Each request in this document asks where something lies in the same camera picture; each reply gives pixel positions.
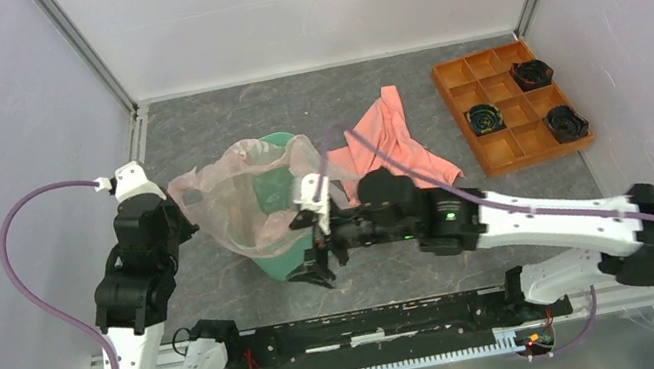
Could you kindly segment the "translucent pink plastic trash bag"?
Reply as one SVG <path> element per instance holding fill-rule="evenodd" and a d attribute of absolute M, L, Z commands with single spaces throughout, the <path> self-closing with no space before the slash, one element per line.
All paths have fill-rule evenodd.
<path fill-rule="evenodd" d="M 171 180 L 167 190 L 189 221 L 224 248 L 245 256 L 232 184 L 235 165 L 224 153 L 214 163 Z"/>

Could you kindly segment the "green plastic trash bin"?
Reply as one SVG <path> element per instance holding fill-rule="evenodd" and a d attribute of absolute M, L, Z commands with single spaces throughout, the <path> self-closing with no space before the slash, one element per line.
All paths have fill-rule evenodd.
<path fill-rule="evenodd" d="M 298 180 L 319 167 L 319 154 L 306 135 L 276 132 L 237 141 L 225 151 L 235 162 L 232 184 L 240 214 L 245 256 L 270 278 L 284 282 L 302 266 L 310 230 L 289 224 L 298 209 Z"/>

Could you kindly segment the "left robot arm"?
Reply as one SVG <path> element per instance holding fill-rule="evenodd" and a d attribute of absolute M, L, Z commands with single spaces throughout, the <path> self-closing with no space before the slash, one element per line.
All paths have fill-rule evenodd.
<path fill-rule="evenodd" d="M 122 201 L 117 244 L 96 287 L 95 323 L 112 346 L 104 369 L 156 369 L 179 248 L 197 231 L 164 192 Z M 181 369 L 238 369 L 245 358 L 235 322 L 201 320 L 190 331 Z"/>

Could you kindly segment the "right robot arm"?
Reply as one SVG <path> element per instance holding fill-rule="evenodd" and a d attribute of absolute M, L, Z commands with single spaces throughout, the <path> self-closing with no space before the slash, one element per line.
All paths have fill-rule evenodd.
<path fill-rule="evenodd" d="M 346 265 L 351 249 L 415 240 L 422 252 L 454 256 L 505 246 L 554 246 L 563 253 L 506 273 L 503 305 L 529 320 L 578 288 L 615 281 L 654 286 L 654 187 L 635 184 L 621 196 L 533 199 L 475 188 L 418 188 L 386 168 L 359 182 L 358 207 L 342 209 L 330 194 L 314 200 L 316 174 L 303 178 L 293 230 L 311 244 L 289 282 L 334 287 L 329 258 Z"/>

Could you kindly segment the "salmon pink cloth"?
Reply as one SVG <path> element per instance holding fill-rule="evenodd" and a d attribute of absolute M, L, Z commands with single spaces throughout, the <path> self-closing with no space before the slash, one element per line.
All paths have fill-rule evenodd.
<path fill-rule="evenodd" d="M 354 131 L 366 138 L 384 154 L 401 165 L 440 182 L 453 184 L 462 174 L 456 165 L 425 149 L 413 139 L 407 127 L 404 107 L 395 86 L 387 85 L 380 90 L 378 98 L 354 127 Z M 346 145 L 327 154 L 330 168 L 339 168 L 356 175 L 354 180 L 344 181 L 351 205 L 357 206 L 358 183 L 368 172 L 386 167 L 385 161 L 351 136 L 345 134 Z"/>

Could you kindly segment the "black green bag roll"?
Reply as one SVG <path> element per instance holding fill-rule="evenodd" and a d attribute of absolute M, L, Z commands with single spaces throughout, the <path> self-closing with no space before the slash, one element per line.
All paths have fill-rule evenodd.
<path fill-rule="evenodd" d="M 506 128 L 501 110 L 489 103 L 476 104 L 470 107 L 465 113 L 465 118 L 476 137 L 495 133 Z"/>

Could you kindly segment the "orange compartment tray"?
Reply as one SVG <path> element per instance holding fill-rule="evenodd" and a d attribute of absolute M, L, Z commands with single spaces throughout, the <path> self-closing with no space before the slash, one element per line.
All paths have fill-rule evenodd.
<path fill-rule="evenodd" d="M 565 104 L 577 113 L 556 83 L 524 93 L 512 79 L 513 63 L 535 59 L 527 44 L 516 40 L 443 61 L 432 68 L 437 91 L 486 176 L 505 175 L 581 151 L 593 143 L 591 125 L 587 137 L 571 143 L 557 143 L 550 133 L 544 122 L 549 110 Z M 475 136 L 465 113 L 481 103 L 501 110 L 505 129 Z"/>

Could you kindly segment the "black bag roll top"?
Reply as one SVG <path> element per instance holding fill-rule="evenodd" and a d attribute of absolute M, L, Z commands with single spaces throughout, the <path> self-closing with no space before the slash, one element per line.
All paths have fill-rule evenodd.
<path fill-rule="evenodd" d="M 516 85 L 526 93 L 549 86 L 552 83 L 554 70 L 544 61 L 535 59 L 513 63 L 510 74 Z"/>

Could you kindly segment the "black bag roll right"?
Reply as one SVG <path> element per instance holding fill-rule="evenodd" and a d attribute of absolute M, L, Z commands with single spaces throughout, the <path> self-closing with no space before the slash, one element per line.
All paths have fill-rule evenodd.
<path fill-rule="evenodd" d="M 589 135 L 588 120 L 569 105 L 562 104 L 549 110 L 544 122 L 559 144 L 571 143 Z"/>

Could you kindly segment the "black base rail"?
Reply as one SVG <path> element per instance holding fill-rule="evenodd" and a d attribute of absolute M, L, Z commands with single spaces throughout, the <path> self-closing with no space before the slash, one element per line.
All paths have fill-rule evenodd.
<path fill-rule="evenodd" d="M 224 369 L 412 369 L 520 351 L 572 312 L 568 297 L 530 304 L 474 289 L 242 332 Z"/>

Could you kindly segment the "left corner aluminium post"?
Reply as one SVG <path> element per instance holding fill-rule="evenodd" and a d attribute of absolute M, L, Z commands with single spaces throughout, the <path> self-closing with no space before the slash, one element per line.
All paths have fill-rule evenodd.
<path fill-rule="evenodd" d="M 87 41 L 86 36 L 74 24 L 69 14 L 61 7 L 57 0 L 34 0 L 45 16 L 62 34 L 63 38 L 75 50 L 76 54 L 92 70 L 97 79 L 107 88 L 113 98 L 130 114 L 135 115 L 139 108 L 112 70 L 104 63 L 99 53 Z"/>

